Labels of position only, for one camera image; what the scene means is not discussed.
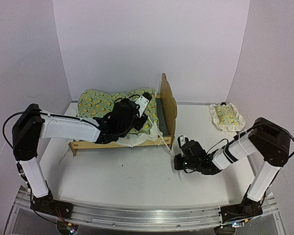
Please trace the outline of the wooden pet bed frame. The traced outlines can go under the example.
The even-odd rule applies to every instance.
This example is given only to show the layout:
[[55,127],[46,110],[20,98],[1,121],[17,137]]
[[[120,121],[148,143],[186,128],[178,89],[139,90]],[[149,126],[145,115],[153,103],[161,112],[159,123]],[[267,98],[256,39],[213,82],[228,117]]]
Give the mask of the wooden pet bed frame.
[[78,150],[82,149],[103,149],[103,148],[122,148],[122,147],[143,147],[143,146],[159,146],[164,145],[169,150],[169,154],[173,157],[173,143],[176,128],[177,117],[177,105],[175,98],[173,97],[170,84],[167,80],[166,74],[162,74],[160,93],[156,96],[156,99],[161,102],[160,114],[162,119],[159,126],[166,127],[167,134],[161,135],[162,131],[157,128],[157,138],[153,141],[147,135],[127,135],[125,138],[120,138],[117,142],[111,142],[109,144],[95,144],[86,141],[72,141],[68,143],[73,155],[76,156]]

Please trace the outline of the lemon print ruffled mattress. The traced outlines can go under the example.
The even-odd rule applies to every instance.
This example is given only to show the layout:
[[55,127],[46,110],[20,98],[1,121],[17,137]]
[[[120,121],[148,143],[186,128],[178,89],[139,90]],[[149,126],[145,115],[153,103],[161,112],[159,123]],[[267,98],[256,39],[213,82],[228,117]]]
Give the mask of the lemon print ruffled mattress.
[[148,116],[147,121],[140,131],[133,128],[127,135],[148,135],[154,141],[157,138],[156,129],[159,128],[156,108],[156,96],[159,93],[155,88],[142,87],[133,91],[116,93],[105,93],[94,89],[85,90],[78,100],[76,114],[81,118],[102,118],[112,111],[114,103],[118,102],[121,98],[128,98],[134,101],[144,92],[149,92],[152,95],[152,100],[145,109],[145,114]]

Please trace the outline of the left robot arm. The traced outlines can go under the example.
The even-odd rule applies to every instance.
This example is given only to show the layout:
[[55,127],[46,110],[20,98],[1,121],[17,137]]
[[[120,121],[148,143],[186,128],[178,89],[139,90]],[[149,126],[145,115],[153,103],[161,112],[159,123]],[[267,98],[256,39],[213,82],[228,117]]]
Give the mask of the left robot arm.
[[135,101],[121,98],[103,118],[72,117],[44,112],[38,104],[30,104],[16,115],[10,146],[26,183],[36,198],[49,195],[50,189],[38,161],[41,139],[57,138],[109,144],[125,137],[132,129],[140,130],[147,116],[149,100],[140,96]]

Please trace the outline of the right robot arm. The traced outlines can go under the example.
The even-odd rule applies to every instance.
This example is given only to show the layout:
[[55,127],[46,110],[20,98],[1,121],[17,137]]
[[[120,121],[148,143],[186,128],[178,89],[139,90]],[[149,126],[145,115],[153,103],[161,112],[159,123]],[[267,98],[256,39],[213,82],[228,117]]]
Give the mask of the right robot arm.
[[216,175],[247,156],[261,154],[263,163],[245,194],[249,202],[263,198],[277,173],[294,155],[294,137],[290,132],[262,117],[214,151],[205,151],[199,142],[187,136],[178,137],[178,146],[181,152],[174,157],[174,169],[186,174]]

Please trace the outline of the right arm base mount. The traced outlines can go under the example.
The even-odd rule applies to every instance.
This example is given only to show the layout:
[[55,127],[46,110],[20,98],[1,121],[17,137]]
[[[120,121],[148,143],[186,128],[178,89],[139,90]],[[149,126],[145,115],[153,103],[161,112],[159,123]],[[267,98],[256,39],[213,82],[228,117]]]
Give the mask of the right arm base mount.
[[262,205],[264,202],[264,196],[259,201],[253,201],[247,197],[247,193],[244,195],[241,203],[222,206],[219,214],[221,215],[222,224],[229,224],[232,222],[241,222],[246,219],[250,220],[256,216],[262,215]]

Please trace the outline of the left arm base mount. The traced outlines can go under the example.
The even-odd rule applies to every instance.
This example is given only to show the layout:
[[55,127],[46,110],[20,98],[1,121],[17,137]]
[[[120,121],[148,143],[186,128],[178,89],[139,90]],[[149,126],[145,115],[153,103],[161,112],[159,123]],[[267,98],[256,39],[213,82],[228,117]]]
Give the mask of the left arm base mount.
[[56,216],[60,219],[70,219],[74,207],[72,203],[54,199],[51,190],[43,197],[36,197],[31,193],[30,203],[30,208],[34,212]]

